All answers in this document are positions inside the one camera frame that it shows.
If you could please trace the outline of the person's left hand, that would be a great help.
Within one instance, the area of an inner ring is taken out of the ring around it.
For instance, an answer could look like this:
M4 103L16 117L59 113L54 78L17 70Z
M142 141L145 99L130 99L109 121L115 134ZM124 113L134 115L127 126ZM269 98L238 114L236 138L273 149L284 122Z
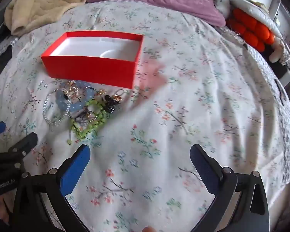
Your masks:
M9 214L7 212L3 195L0 195L0 220L2 220L7 225L9 224Z

